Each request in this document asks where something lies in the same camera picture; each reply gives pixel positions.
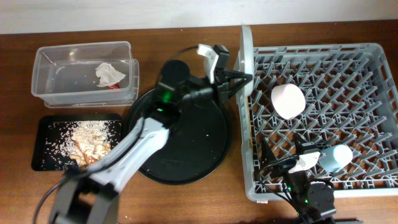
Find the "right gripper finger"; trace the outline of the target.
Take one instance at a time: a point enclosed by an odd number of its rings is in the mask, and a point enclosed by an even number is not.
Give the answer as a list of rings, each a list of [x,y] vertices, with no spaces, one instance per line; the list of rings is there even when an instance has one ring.
[[[296,152],[305,152],[311,149],[311,143],[306,142],[298,133],[294,134]]]
[[[272,152],[272,149],[268,145],[266,139],[261,140],[261,151],[262,151],[262,156],[261,156],[261,161],[265,164],[270,164],[275,161],[275,155]]]

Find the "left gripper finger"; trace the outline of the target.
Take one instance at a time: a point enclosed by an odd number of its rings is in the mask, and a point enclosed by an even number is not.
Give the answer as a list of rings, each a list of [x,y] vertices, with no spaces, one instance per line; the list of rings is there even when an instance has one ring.
[[[233,86],[229,88],[228,98],[231,98],[233,95],[235,95],[239,90],[244,88],[251,81],[252,81],[251,77],[239,79]]]
[[[247,74],[247,73],[240,72],[240,71],[223,70],[222,73],[227,79],[240,78],[240,79],[244,79],[244,80],[252,80],[252,75],[251,74]]]

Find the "grey plate with food scraps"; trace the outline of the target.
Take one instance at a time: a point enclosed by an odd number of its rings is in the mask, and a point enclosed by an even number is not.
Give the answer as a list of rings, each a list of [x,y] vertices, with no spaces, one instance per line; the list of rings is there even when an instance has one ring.
[[[254,44],[249,26],[242,26],[239,48],[240,71],[250,75],[251,80],[245,84],[243,95],[249,96],[254,88]]]

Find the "blue plastic cup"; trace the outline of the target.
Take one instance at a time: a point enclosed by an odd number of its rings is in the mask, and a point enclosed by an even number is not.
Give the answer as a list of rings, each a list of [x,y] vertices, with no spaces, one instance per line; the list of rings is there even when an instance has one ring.
[[[334,173],[347,166],[352,159],[351,149],[347,145],[339,144],[323,149],[318,163],[323,170]]]

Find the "red snack wrapper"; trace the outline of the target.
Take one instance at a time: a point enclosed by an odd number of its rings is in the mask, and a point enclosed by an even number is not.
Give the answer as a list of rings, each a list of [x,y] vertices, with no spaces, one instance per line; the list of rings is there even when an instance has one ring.
[[[107,86],[107,88],[108,88],[109,90],[115,90],[115,89],[120,89],[120,86],[119,86],[118,83],[116,83],[116,84]]]

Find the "white napkin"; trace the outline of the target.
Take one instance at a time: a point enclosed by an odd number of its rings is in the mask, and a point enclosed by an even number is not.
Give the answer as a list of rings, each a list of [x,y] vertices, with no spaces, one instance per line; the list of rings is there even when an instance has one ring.
[[[107,87],[116,84],[125,78],[125,74],[117,71],[110,63],[101,63],[96,69],[99,78],[98,87]]]

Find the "wooden chopstick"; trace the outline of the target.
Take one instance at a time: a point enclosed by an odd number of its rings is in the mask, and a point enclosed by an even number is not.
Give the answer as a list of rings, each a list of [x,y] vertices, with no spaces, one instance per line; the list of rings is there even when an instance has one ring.
[[[250,112],[250,102],[249,102],[249,96],[246,97],[246,109],[247,109],[247,120],[248,120],[248,141],[249,141],[249,146],[250,149],[252,150],[252,132],[251,132],[251,112]]]

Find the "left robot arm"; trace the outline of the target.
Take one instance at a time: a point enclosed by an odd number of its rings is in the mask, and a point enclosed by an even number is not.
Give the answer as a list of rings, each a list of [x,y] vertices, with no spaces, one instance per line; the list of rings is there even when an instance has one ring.
[[[98,162],[66,171],[40,199],[32,221],[37,222],[42,205],[55,192],[49,223],[117,223],[120,193],[143,163],[166,145],[183,107],[197,100],[224,103],[253,79],[253,72],[221,65],[197,78],[183,61],[166,61],[133,129]]]

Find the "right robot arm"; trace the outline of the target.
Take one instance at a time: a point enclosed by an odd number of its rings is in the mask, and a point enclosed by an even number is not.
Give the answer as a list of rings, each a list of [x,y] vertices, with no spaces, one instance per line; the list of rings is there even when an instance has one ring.
[[[334,223],[334,185],[328,180],[311,180],[307,174],[317,164],[321,150],[299,134],[294,134],[294,143],[295,154],[277,159],[267,141],[261,141],[265,166],[259,171],[258,180],[266,190],[291,205],[302,223]],[[268,187],[263,174],[271,179],[281,178],[283,194]]]

